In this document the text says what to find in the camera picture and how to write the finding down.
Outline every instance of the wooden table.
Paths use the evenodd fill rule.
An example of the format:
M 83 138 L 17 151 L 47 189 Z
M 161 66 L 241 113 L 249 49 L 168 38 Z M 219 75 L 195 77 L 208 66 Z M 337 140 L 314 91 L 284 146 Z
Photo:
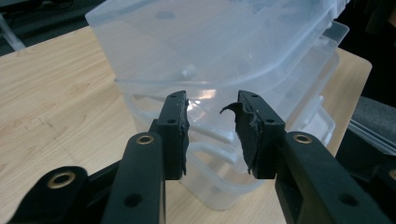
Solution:
M 323 91 L 341 139 L 371 70 L 341 49 L 341 62 Z M 0 58 L 0 222 L 48 171 L 66 165 L 92 174 L 121 158 L 136 133 L 114 74 L 89 27 Z M 274 181 L 227 211 L 200 203 L 176 181 L 167 185 L 168 223 L 284 223 Z

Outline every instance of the dark background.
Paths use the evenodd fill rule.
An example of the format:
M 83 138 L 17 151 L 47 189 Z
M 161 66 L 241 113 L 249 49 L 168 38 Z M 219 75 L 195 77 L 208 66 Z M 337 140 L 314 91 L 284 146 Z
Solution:
M 11 29 L 27 47 L 87 26 L 84 15 L 104 2 L 53 1 L 63 2 L 55 4 L 46 1 L 44 6 L 33 10 L 4 14 Z M 361 56 L 373 65 L 362 96 L 396 107 L 396 85 L 393 80 L 396 76 L 396 29 L 386 22 L 376 27 L 375 32 L 373 29 L 367 32 L 372 15 L 373 11 L 367 10 L 367 1 L 351 1 L 346 6 L 337 21 L 347 25 L 350 31 L 340 48 Z M 12 51 L 5 39 L 0 38 L 0 56 Z

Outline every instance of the clear plastic box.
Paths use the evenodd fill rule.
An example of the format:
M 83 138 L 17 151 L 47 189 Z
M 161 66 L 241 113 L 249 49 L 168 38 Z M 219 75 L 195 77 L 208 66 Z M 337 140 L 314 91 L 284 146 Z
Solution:
M 86 18 L 139 132 L 158 118 L 168 94 L 187 92 L 191 146 L 182 184 L 223 210 L 262 184 L 247 175 L 233 114 L 219 114 L 239 90 L 259 94 L 288 131 L 309 130 L 325 145 L 330 140 L 334 124 L 320 92 L 345 34 L 322 34 L 329 27 L 347 31 L 332 22 L 346 3 L 107 0 Z

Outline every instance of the plastic container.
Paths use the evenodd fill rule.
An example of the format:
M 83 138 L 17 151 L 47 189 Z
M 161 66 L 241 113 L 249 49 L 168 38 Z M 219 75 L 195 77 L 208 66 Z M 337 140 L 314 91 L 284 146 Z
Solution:
M 168 94 L 187 92 L 191 146 L 182 184 L 223 210 L 262 184 L 247 175 L 233 114 L 219 114 L 239 90 L 259 94 L 288 131 L 317 135 L 318 126 L 318 138 L 330 140 L 320 92 L 338 64 L 339 42 L 322 34 L 346 3 L 108 0 L 86 18 L 139 132 L 158 118 Z

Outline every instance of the wood grain surface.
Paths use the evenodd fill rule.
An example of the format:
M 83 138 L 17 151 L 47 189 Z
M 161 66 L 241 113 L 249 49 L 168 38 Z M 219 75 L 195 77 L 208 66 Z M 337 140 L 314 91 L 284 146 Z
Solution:
M 337 50 L 340 64 L 324 90 L 336 129 L 335 153 L 371 65 Z M 90 27 L 0 58 L 0 223 L 48 171 L 66 165 L 92 174 L 121 158 L 134 120 Z M 200 203 L 168 181 L 168 223 L 285 223 L 268 180 L 226 211 Z

